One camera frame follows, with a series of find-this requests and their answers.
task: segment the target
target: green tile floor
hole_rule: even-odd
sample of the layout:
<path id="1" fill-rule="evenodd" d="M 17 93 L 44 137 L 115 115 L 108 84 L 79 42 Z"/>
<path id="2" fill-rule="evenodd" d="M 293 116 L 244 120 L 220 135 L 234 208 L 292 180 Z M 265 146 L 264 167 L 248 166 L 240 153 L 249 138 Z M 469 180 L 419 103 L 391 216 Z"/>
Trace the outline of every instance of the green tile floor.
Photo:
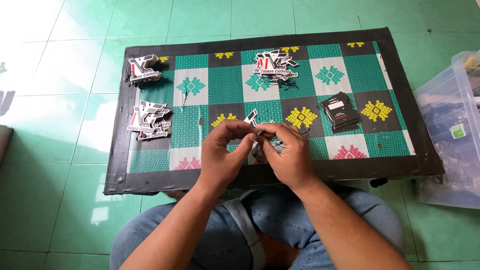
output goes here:
<path id="1" fill-rule="evenodd" d="M 388 26 L 413 89 L 449 66 L 454 54 L 480 49 L 475 0 L 10 0 L 1 5 L 0 62 L 7 71 L 0 74 L 0 90 L 17 95 L 0 117 L 1 124 L 15 127 L 0 168 L 0 269 L 107 269 L 122 225 L 172 201 L 165 194 L 102 194 L 127 46 Z M 259 24 L 259 16 L 275 27 Z M 393 207 L 404 224 L 405 255 L 414 269 L 480 269 L 480 211 L 420 204 L 409 180 L 379 188 L 366 181 L 344 183 Z"/>

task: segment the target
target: jeans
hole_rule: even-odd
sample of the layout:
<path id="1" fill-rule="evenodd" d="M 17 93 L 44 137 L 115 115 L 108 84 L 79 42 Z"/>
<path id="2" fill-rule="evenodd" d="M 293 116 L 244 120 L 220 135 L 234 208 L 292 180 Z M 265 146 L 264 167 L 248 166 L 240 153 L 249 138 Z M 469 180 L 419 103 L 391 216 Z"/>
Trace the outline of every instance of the jeans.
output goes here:
<path id="1" fill-rule="evenodd" d="M 332 190 L 398 251 L 402 226 L 381 199 L 362 190 L 334 185 Z M 117 235 L 110 253 L 110 270 L 117 270 L 133 250 L 161 223 L 176 203 L 139 214 Z M 300 249 L 291 270 L 335 269 L 300 199 L 286 187 L 269 187 L 216 205 L 189 265 L 191 270 L 264 267 L 265 254 L 254 226 L 266 235 Z"/>

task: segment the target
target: leg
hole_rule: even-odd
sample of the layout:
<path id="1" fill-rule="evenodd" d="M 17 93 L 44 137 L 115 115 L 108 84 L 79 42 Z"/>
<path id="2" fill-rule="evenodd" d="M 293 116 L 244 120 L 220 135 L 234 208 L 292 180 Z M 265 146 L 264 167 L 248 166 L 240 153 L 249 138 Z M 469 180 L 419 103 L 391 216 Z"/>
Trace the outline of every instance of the leg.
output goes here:
<path id="1" fill-rule="evenodd" d="M 401 224 L 384 201 L 355 188 L 335 185 L 332 189 L 397 250 L 402 250 Z M 290 269 L 335 269 L 302 202 L 290 189 L 258 190 L 242 203 L 261 232 L 301 249 Z"/>
<path id="2" fill-rule="evenodd" d="M 113 242 L 110 270 L 117 270 L 134 249 L 167 216 L 176 203 L 159 205 L 128 222 Z M 189 269 L 250 269 L 252 254 L 230 212 L 222 205 L 212 210 Z"/>

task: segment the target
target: plastic storage box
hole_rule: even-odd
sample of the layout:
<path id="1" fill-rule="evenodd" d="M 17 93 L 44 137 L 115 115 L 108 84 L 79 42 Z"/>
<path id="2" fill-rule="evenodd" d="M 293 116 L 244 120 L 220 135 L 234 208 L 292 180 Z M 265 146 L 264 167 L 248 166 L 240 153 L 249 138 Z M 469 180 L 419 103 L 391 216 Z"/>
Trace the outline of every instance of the plastic storage box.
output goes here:
<path id="1" fill-rule="evenodd" d="M 480 52 L 455 55 L 414 95 L 445 167 L 444 175 L 417 180 L 420 201 L 480 209 Z"/>

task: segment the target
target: left hand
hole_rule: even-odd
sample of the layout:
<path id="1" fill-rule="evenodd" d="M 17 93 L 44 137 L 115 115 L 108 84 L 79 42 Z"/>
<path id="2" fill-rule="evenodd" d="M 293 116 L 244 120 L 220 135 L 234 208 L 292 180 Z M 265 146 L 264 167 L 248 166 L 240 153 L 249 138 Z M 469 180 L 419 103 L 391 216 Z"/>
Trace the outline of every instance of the left hand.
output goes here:
<path id="1" fill-rule="evenodd" d="M 241 120 L 223 120 L 204 139 L 202 144 L 202 171 L 197 184 L 219 196 L 240 171 L 240 166 L 252 150 L 257 130 Z M 229 153 L 230 140 L 242 139 Z"/>

